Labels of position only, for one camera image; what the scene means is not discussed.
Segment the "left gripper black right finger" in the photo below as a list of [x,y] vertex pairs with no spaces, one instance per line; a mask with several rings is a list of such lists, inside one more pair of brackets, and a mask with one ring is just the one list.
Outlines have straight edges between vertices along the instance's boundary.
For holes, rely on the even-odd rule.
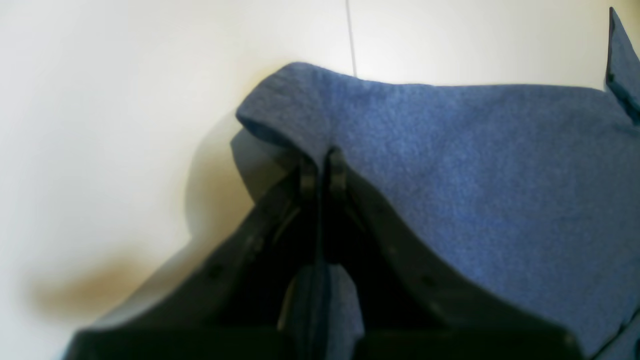
[[462,276],[338,148],[325,159],[325,256],[358,292],[354,360],[581,360],[575,337]]

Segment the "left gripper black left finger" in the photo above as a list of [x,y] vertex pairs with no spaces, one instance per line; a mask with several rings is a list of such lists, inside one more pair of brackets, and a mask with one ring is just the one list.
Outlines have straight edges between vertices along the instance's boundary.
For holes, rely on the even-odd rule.
[[67,360],[294,360],[278,328],[287,289],[315,258],[317,166],[274,185],[169,296],[121,325],[74,335]]

